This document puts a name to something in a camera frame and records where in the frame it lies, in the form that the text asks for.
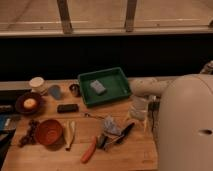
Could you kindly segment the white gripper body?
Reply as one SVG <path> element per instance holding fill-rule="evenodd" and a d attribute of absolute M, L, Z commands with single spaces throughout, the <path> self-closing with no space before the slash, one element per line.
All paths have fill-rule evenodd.
<path fill-rule="evenodd" d="M 132 103 L 129 108 L 131 118 L 144 121 L 148 115 L 148 100 L 146 98 L 133 96 Z"/>

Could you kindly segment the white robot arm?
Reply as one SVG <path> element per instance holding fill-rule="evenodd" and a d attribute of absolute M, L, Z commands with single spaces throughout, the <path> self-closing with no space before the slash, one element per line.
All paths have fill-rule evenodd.
<path fill-rule="evenodd" d="M 160 98 L 158 171 L 213 171 L 213 60 L 197 74 L 136 78 L 130 89 L 144 113 Z"/>

